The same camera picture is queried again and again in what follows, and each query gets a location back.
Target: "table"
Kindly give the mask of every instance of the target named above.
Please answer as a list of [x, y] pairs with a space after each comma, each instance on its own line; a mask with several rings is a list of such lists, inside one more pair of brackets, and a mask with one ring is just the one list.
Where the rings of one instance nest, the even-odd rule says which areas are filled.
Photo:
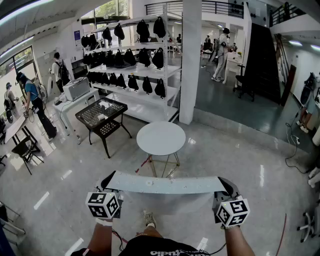
[[27, 126], [25, 125], [26, 122], [26, 118], [24, 115], [20, 116], [20, 118], [15, 121], [9, 128], [6, 129], [5, 132], [5, 140], [4, 143], [7, 143], [11, 138], [13, 139], [13, 142], [15, 143], [15, 145], [18, 145], [17, 141], [20, 143], [20, 139], [17, 136], [17, 132], [21, 129], [23, 131], [23, 133], [26, 136], [30, 136], [31, 139], [33, 140], [34, 144], [37, 144], [38, 141], [36, 140], [36, 138], [32, 135], [32, 133], [29, 131], [29, 129], [27, 128]]
[[90, 88], [90, 91], [86, 94], [82, 95], [81, 97], [77, 98], [74, 101], [68, 100], [67, 102], [62, 102], [59, 105], [53, 104], [53, 108], [57, 114], [59, 121], [61, 122], [62, 127], [64, 127], [64, 131], [67, 136], [69, 136], [69, 131], [71, 132], [72, 137], [77, 141], [78, 145], [81, 143], [80, 136], [75, 133], [75, 129], [72, 127], [71, 122], [68, 119], [67, 112], [74, 108], [75, 106], [86, 103], [88, 105], [88, 99], [94, 96], [94, 99], [97, 101], [100, 99], [99, 91], [96, 88]]
[[[126, 104], [103, 97], [76, 113], [75, 117], [88, 128], [90, 145], [92, 145], [90, 140], [90, 132], [92, 131], [101, 138], [105, 152], [110, 158], [106, 142], [109, 135], [123, 127], [132, 139], [130, 132], [123, 125], [124, 112], [127, 110], [128, 106]], [[101, 114], [104, 115], [104, 118], [99, 120], [98, 116]], [[114, 119], [120, 115], [121, 122], [115, 121]]]
[[[158, 121], [147, 124], [142, 127], [136, 136], [138, 146], [148, 153], [149, 162], [153, 175], [157, 177], [154, 161], [164, 162], [165, 166], [162, 176], [165, 174], [167, 164], [176, 164], [175, 168], [166, 176], [170, 177], [180, 166], [177, 151], [182, 148], [186, 142], [186, 134], [184, 130], [172, 123], [166, 121]], [[176, 162], [169, 162], [170, 155], [174, 155]], [[166, 161], [153, 160], [152, 156], [168, 156]]]
[[[226, 84], [227, 77], [229, 71], [235, 72], [237, 75], [240, 75], [240, 67], [238, 65], [242, 65], [243, 59], [238, 57], [238, 54], [234, 52], [228, 52], [227, 59], [226, 59], [226, 67], [225, 67], [225, 74], [224, 74], [224, 81], [223, 84]], [[235, 88], [238, 87], [237, 80], [235, 80]]]

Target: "railing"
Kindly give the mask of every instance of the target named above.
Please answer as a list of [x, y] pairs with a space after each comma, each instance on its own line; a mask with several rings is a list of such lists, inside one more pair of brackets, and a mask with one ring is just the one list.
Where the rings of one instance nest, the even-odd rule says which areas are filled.
[[[167, 4], [168, 12], [171, 12], [171, 13], [183, 12], [183, 9], [184, 9], [183, 1], [167, 1], [167, 2], [146, 4], [145, 5], [146, 14], [147, 15], [161, 14], [164, 4]], [[240, 19], [244, 18], [244, 6], [239, 4], [234, 4], [234, 3], [228, 3], [228, 2], [203, 0], [202, 12], [228, 15], [228, 16], [233, 16]]]
[[274, 12], [272, 12], [270, 18], [270, 27], [304, 14], [306, 14], [304, 11], [295, 7], [291, 3], [285, 3], [281, 5], [278, 9], [276, 9]]
[[278, 57], [281, 60], [281, 74], [284, 79], [284, 84], [287, 84], [288, 76], [289, 76], [289, 65], [288, 65], [288, 60], [285, 52], [284, 45], [282, 44], [281, 40], [281, 34], [275, 34], [275, 41], [276, 41], [276, 51], [275, 54], [277, 56], [277, 61]]

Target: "white box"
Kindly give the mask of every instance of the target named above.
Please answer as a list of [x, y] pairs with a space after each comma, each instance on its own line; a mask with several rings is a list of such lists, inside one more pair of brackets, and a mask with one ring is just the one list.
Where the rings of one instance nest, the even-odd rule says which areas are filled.
[[68, 82], [64, 87], [63, 91], [68, 101], [74, 101], [82, 95], [90, 92], [90, 86], [88, 78], [80, 77], [76, 80]]
[[85, 204], [93, 217], [111, 219], [120, 208], [117, 196], [112, 192], [89, 192]]
[[220, 203], [216, 216], [225, 227], [241, 225], [250, 213], [247, 199], [226, 201]]

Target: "staircase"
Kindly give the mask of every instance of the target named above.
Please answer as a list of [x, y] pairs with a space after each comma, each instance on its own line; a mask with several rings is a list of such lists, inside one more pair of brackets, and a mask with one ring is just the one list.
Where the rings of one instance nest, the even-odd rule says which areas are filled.
[[276, 50], [269, 28], [252, 23], [250, 50], [245, 69], [256, 94], [280, 103]]

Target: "printer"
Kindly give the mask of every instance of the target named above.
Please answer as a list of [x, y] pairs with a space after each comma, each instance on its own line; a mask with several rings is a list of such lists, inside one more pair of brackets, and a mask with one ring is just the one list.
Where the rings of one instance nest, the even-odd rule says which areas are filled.
[[68, 101], [74, 101], [82, 95], [90, 91], [89, 81], [86, 77], [80, 77], [78, 79], [68, 82], [63, 91]]

